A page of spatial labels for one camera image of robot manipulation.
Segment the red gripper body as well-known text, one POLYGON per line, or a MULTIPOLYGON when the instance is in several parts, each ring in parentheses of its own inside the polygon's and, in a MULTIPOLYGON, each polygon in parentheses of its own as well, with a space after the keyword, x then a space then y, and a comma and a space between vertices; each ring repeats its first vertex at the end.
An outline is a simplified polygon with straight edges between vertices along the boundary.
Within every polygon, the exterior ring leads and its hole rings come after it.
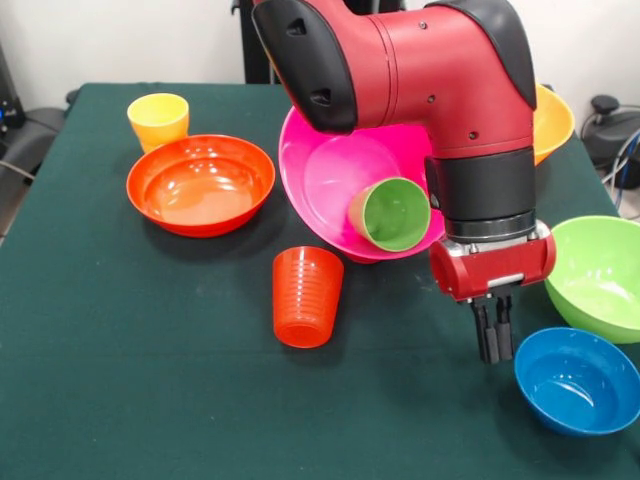
POLYGON ((480 244, 450 239, 429 249, 432 274, 440 290, 457 302, 484 297, 510 285, 530 285, 546 279, 556 261, 549 227, 538 222, 528 236, 480 244))

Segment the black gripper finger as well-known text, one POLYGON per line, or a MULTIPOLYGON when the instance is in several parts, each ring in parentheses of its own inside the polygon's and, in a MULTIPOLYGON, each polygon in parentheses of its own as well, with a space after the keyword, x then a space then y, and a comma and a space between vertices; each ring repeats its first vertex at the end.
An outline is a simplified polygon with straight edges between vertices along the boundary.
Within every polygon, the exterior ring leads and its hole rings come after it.
POLYGON ((486 364, 496 364, 499 362, 497 333, 490 321, 486 300, 473 299, 471 309, 475 319, 480 358, 486 364))
POLYGON ((514 347, 511 325, 512 297, 510 294, 501 295, 496 303, 496 335, 498 354, 501 361, 513 359, 514 347))

